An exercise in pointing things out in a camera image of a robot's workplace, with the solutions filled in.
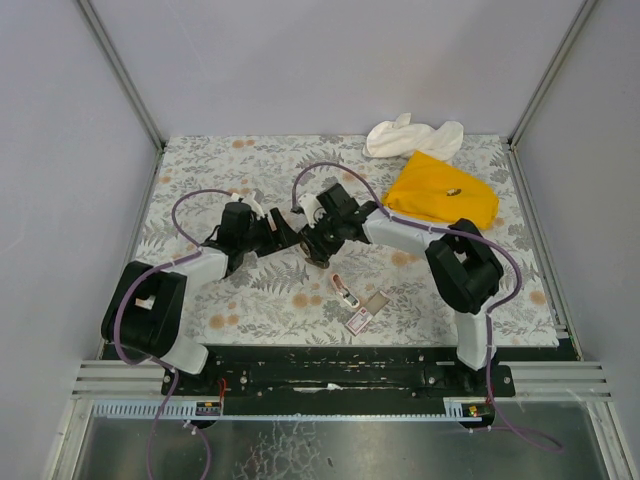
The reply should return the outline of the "cardboard staple box tray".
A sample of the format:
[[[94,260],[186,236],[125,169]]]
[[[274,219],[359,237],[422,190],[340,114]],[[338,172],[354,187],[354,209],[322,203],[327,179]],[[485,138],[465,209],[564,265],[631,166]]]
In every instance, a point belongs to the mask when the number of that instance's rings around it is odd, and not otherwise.
[[[384,291],[378,291],[366,302],[364,308],[371,316],[376,316],[389,302],[389,296]]]

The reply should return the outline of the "red white staple box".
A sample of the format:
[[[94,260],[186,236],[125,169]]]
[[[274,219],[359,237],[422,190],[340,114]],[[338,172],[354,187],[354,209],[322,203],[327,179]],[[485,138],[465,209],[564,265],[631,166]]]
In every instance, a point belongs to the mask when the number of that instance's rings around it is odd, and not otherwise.
[[[372,321],[374,315],[365,307],[356,311],[347,321],[345,327],[354,336],[359,335]]]

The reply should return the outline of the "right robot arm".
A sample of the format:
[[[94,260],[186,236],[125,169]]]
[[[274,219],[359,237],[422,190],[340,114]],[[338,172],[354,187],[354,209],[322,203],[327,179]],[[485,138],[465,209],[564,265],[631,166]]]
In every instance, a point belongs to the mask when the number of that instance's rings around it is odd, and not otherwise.
[[[375,200],[358,203],[339,183],[295,198],[293,211],[307,220],[299,232],[301,247],[307,261],[319,268],[328,268],[348,241],[426,260],[440,297],[454,311],[458,360],[479,371],[493,358],[495,348],[481,314],[498,293],[504,269],[473,222],[461,219],[441,227],[411,220]]]

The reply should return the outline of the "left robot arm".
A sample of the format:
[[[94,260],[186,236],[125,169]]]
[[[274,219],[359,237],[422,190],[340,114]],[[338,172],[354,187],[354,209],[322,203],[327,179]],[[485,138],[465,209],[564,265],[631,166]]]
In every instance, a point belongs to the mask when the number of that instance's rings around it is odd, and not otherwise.
[[[154,358],[199,375],[208,350],[180,332],[185,297],[232,275],[247,253],[263,257],[298,240],[278,209],[261,213],[255,205],[229,202],[220,224],[193,254],[156,267],[140,261],[125,267],[104,315],[101,336],[127,362]]]

